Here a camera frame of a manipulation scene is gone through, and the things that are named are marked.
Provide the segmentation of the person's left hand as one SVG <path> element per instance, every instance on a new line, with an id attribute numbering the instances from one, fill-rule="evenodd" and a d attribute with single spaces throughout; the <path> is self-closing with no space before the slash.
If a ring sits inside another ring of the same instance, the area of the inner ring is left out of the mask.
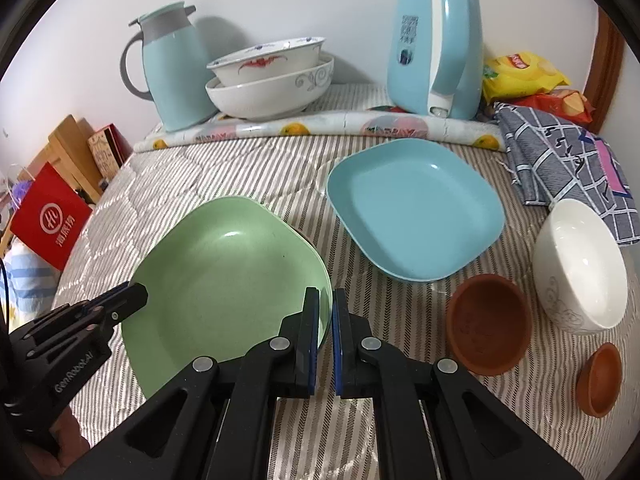
<path id="1" fill-rule="evenodd" d="M 50 428 L 50 435 L 58 445 L 58 454 L 51 454 L 31 444 L 23 445 L 23 451 L 32 466 L 47 478 L 62 476 L 68 467 L 90 450 L 90 444 L 81 434 L 79 422 L 69 406 L 64 408 Z"/>

